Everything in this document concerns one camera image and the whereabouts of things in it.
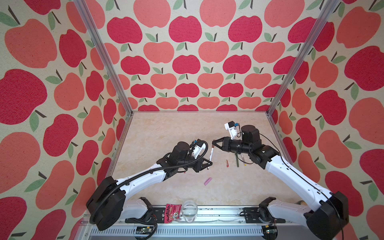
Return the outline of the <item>white silver pen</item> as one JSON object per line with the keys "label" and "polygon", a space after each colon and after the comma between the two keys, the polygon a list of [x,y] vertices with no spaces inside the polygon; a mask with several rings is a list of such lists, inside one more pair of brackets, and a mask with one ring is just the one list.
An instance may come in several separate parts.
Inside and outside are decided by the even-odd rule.
{"label": "white silver pen", "polygon": [[209,162],[210,164],[212,165],[212,157],[213,157],[213,153],[214,153],[214,149],[211,148],[211,153],[210,153],[210,157],[209,157]]}

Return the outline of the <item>green pen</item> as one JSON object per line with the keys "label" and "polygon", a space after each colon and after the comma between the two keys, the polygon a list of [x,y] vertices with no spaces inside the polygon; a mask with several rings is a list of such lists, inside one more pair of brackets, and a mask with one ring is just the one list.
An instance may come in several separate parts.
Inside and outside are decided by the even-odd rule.
{"label": "green pen", "polygon": [[235,156],[236,156],[237,167],[239,168],[240,164],[239,164],[239,157],[238,157],[238,154],[235,153]]}

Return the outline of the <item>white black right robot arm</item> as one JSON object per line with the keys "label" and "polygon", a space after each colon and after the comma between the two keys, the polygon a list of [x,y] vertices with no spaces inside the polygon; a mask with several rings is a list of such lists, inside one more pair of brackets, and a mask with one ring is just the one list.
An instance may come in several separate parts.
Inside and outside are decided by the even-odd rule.
{"label": "white black right robot arm", "polygon": [[275,175],[306,203],[301,207],[269,197],[259,204],[255,217],[264,223],[284,219],[300,224],[320,240],[332,240],[344,233],[349,223],[348,198],[344,194],[333,193],[298,171],[276,148],[262,143],[262,135],[255,126],[241,127],[239,140],[235,139],[236,126],[226,124],[225,128],[230,136],[214,140],[213,146],[236,155],[247,154],[254,164]]}

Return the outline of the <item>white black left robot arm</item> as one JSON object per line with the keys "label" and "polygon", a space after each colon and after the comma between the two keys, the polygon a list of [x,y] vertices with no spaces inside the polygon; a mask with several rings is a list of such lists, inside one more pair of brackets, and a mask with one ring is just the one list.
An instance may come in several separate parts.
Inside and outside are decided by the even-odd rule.
{"label": "white black left robot arm", "polygon": [[130,198],[188,169],[193,169],[196,173],[207,169],[213,164],[205,158],[207,147],[208,143],[203,140],[196,140],[191,144],[178,142],[170,153],[136,175],[118,180],[106,177],[86,203],[90,224],[104,231],[119,220],[148,220],[152,215],[150,202],[144,197],[134,201]]}

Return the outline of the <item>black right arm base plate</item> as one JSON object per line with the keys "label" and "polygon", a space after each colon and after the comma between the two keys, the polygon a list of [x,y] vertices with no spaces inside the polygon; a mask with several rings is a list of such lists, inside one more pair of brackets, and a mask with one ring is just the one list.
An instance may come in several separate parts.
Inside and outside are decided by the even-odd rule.
{"label": "black right arm base plate", "polygon": [[240,212],[240,217],[244,217],[247,224],[269,224],[278,223],[284,224],[286,220],[275,219],[272,215],[264,208],[243,208]]}

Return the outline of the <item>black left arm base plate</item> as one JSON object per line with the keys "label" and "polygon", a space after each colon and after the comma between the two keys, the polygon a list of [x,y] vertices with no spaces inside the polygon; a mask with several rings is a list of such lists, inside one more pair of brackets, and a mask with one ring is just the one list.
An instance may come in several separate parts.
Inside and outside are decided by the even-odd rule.
{"label": "black left arm base plate", "polygon": [[138,220],[148,224],[163,224],[165,222],[165,207],[154,207],[150,208],[141,218]]}

